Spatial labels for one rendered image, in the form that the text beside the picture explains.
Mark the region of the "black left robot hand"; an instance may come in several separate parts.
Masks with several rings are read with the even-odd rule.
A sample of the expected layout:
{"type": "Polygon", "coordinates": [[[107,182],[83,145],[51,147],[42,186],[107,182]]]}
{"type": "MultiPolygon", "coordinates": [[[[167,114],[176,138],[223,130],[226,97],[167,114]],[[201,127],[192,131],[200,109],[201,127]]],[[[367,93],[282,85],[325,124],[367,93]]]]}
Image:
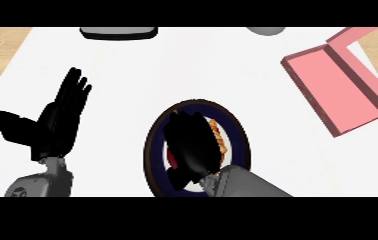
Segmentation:
{"type": "Polygon", "coordinates": [[[45,107],[39,120],[0,111],[0,134],[17,144],[31,148],[31,160],[64,158],[71,152],[92,85],[82,70],[71,68],[55,101],[45,107]]]}

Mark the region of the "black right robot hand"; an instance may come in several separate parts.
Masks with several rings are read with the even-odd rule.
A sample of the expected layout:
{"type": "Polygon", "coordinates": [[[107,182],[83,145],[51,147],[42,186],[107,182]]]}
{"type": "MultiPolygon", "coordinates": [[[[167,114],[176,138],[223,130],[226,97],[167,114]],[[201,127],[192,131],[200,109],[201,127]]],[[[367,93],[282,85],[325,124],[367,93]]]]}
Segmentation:
{"type": "Polygon", "coordinates": [[[210,174],[220,171],[222,152],[217,139],[200,112],[172,113],[164,126],[167,146],[178,167],[167,169],[169,179],[176,191],[189,182],[198,183],[210,174]]]}

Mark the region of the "dark blue round plate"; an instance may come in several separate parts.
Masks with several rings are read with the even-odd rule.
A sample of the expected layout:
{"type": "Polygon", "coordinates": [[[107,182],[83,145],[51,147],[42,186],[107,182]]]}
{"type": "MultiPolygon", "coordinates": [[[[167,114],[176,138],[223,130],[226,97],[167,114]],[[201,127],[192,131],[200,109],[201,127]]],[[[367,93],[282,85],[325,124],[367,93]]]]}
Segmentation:
{"type": "Polygon", "coordinates": [[[251,169],[251,150],[243,125],[229,112],[217,103],[204,99],[194,99],[175,104],[160,115],[147,137],[144,150],[144,169],[151,191],[157,197],[206,197],[204,191],[176,191],[167,176],[167,142],[164,138],[164,126],[170,121],[170,114],[185,111],[188,114],[200,112],[207,119],[214,119],[222,138],[228,146],[225,165],[238,165],[251,169]]]}

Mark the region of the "pink cardboard box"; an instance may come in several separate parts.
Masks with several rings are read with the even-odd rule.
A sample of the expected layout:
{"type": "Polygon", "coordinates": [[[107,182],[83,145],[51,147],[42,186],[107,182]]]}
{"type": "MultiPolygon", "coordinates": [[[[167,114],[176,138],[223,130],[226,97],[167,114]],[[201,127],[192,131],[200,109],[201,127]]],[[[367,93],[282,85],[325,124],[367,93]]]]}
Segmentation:
{"type": "Polygon", "coordinates": [[[378,27],[349,27],[281,64],[334,137],[378,119],[378,27]]]}

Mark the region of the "grey flat appliance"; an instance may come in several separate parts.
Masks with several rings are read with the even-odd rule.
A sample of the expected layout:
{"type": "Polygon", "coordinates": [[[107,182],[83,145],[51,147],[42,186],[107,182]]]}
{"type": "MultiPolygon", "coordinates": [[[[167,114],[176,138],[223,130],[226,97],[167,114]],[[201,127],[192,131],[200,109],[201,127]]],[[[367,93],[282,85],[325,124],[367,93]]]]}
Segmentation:
{"type": "Polygon", "coordinates": [[[87,39],[124,41],[151,39],[158,34],[157,27],[82,27],[80,33],[87,39]]]}

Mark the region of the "grey round object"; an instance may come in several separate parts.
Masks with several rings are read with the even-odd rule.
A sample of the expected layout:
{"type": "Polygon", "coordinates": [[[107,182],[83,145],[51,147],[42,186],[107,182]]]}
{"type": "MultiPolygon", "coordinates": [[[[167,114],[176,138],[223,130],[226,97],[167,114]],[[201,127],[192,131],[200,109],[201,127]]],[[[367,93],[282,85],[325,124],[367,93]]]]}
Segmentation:
{"type": "Polygon", "coordinates": [[[248,30],[263,36],[278,35],[285,28],[284,27],[248,27],[248,30]]]}

